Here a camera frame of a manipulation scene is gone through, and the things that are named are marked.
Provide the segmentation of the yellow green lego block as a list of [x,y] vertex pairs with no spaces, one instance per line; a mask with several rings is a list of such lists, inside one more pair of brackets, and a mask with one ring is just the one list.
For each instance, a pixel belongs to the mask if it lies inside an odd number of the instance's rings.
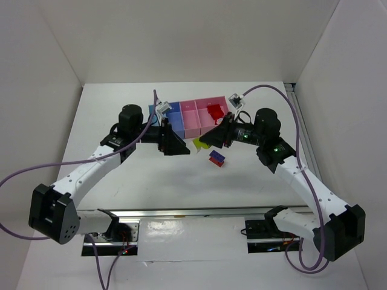
[[202,141],[200,141],[199,138],[195,138],[193,139],[193,144],[195,145],[195,147],[205,147],[206,149],[209,149],[211,147],[211,145],[208,145]]

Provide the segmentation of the red lego brick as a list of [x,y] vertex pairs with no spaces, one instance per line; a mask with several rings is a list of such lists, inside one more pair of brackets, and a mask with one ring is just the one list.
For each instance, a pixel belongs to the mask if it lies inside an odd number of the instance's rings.
[[207,107],[207,112],[214,120],[217,120],[219,118],[223,118],[223,116],[224,116],[224,112],[221,109],[220,104],[209,105]]

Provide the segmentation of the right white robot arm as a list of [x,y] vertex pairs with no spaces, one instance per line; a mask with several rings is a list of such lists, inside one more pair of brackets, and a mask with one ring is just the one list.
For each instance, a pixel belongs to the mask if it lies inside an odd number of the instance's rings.
[[313,242],[318,252],[333,262],[363,242],[365,211],[336,196],[307,169],[280,136],[280,128],[277,113],[269,108],[258,110],[252,124],[236,121],[229,112],[200,141],[217,148],[230,147],[234,141],[256,146],[260,162],[285,181],[315,215],[306,217],[277,206],[265,214],[270,227]]

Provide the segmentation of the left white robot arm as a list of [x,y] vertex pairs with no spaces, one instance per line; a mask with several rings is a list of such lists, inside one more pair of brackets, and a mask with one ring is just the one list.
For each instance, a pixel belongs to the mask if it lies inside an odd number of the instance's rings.
[[[126,240],[131,231],[112,212],[101,208],[79,211],[77,208],[100,180],[125,162],[137,143],[154,143],[166,156],[190,154],[166,116],[171,108],[167,102],[155,105],[149,122],[144,123],[140,106],[124,106],[118,122],[86,163],[52,185],[40,184],[33,190],[29,226],[61,245],[77,234],[99,233],[108,241]],[[158,126],[151,123],[154,117]]]

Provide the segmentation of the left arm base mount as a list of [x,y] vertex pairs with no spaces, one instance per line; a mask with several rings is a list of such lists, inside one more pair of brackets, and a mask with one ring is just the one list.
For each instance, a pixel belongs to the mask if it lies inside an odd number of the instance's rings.
[[135,217],[118,217],[116,229],[109,233],[110,223],[83,221],[80,222],[78,234],[89,234],[96,245],[100,256],[116,256],[124,251],[124,256],[136,256],[138,251],[138,237],[140,219]]

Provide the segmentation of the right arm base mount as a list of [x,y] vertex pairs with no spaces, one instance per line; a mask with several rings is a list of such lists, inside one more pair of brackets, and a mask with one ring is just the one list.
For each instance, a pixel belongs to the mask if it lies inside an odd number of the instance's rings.
[[247,239],[248,253],[279,253],[299,250],[299,237],[291,233],[270,230],[263,219],[246,220],[240,233]]

